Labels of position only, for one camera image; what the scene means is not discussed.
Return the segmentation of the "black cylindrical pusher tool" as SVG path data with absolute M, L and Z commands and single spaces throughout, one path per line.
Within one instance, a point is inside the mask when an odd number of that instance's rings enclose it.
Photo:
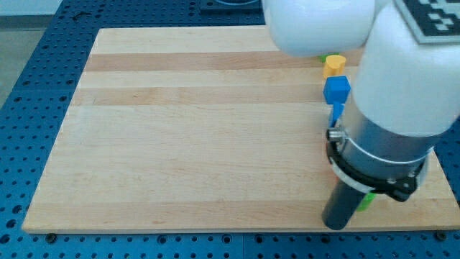
M 339 180 L 323 209 L 323 223 L 331 230 L 342 230 L 365 196 L 365 193 Z

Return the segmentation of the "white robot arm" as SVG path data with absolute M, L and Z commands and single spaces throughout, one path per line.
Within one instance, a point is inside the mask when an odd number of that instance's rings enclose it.
M 369 193 L 407 201 L 459 118 L 459 3 L 264 0 L 262 10 L 288 55 L 364 50 L 344 111 L 326 132 L 339 180 L 324 224 L 344 228 Z

